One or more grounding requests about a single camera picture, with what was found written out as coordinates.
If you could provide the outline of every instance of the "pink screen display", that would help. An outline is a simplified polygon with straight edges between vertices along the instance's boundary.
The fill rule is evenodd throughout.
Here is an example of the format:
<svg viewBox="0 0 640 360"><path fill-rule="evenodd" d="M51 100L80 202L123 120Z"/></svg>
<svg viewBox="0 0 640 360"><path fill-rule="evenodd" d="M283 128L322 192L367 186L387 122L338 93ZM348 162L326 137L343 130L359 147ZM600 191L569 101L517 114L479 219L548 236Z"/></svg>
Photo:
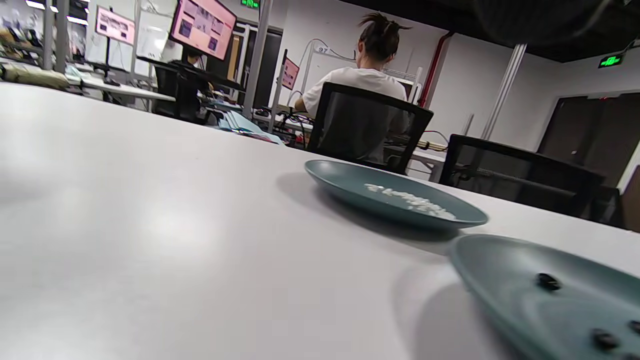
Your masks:
<svg viewBox="0 0 640 360"><path fill-rule="evenodd" d="M172 37L224 60L236 16L216 0L180 0Z"/></svg>
<svg viewBox="0 0 640 360"><path fill-rule="evenodd" d="M284 76L282 76L282 86L293 90L293 85L296 84L296 78L298 78L298 72L300 68L289 59L284 61Z"/></svg>
<svg viewBox="0 0 640 360"><path fill-rule="evenodd" d="M113 40L133 45L136 38L136 24L125 17L98 6L95 32Z"/></svg>

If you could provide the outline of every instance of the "ceiling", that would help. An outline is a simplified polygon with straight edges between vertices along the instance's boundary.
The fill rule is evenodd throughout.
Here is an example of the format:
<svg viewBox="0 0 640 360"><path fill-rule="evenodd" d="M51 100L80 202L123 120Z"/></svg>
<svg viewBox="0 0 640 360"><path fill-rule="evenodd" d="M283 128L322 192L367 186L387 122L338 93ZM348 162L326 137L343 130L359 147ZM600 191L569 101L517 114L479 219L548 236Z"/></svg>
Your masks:
<svg viewBox="0 0 640 360"><path fill-rule="evenodd" d="M30 0L34 3L45 4L45 0ZM57 6L57 0L53 0L53 6ZM69 16L75 17L81 20L87 20L87 12L84 10L89 7L88 1L83 0L69 0Z"/></svg>
<svg viewBox="0 0 640 360"><path fill-rule="evenodd" d="M504 45L483 29L473 0L341 1ZM638 35L640 0L633 0L626 6L623 0L612 0L598 22L581 36L553 45L529 46L527 53L564 63L622 51Z"/></svg>

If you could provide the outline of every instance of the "exit sign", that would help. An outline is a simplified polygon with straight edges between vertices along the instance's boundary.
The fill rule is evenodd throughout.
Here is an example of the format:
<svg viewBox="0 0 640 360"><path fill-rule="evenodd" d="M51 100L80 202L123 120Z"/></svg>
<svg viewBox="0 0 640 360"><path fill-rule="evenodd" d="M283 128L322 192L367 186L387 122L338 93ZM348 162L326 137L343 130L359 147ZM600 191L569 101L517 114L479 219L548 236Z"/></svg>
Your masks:
<svg viewBox="0 0 640 360"><path fill-rule="evenodd" d="M620 64L622 64L622 60L625 59L625 54L618 54L618 55L611 55L611 56L607 56L606 58L603 58L602 60L600 60L600 64L598 65L598 69L602 69L603 67L612 67L612 66L618 66Z"/></svg>
<svg viewBox="0 0 640 360"><path fill-rule="evenodd" d="M260 8L260 0L240 0L240 4L252 9Z"/></svg>

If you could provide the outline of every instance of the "teal plate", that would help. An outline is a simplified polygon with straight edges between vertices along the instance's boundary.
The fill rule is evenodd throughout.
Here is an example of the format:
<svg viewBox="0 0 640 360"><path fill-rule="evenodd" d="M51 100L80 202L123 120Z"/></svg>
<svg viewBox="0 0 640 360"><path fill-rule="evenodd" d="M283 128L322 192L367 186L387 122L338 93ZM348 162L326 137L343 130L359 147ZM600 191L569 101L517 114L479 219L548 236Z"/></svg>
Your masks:
<svg viewBox="0 0 640 360"><path fill-rule="evenodd" d="M640 355L640 279L604 265L533 243L491 235L453 241L449 256L496 328L534 360L627 359ZM556 291L538 274L561 283ZM620 345L600 350L593 329Z"/></svg>
<svg viewBox="0 0 640 360"><path fill-rule="evenodd" d="M327 160L308 161L305 169L323 189L334 196L395 222L446 230L479 226L488 221L481 210L453 195L388 172ZM410 209L404 199L369 191L365 184L384 186L429 199L455 215L456 220L438 218Z"/></svg>

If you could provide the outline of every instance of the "white t-shirt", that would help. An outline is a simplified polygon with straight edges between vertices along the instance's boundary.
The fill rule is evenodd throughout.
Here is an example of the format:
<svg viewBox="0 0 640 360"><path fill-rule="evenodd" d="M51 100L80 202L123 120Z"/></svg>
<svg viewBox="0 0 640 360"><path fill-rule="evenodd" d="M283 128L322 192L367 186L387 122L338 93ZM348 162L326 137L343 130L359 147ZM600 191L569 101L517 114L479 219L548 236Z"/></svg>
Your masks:
<svg viewBox="0 0 640 360"><path fill-rule="evenodd" d="M353 67L345 67L331 71L320 82L304 95L302 100L305 103L307 112L315 117L322 96L322 87L324 83L335 83L340 85L352 86L395 97L406 101L406 90L400 82L383 72L374 69L354 69Z"/></svg>

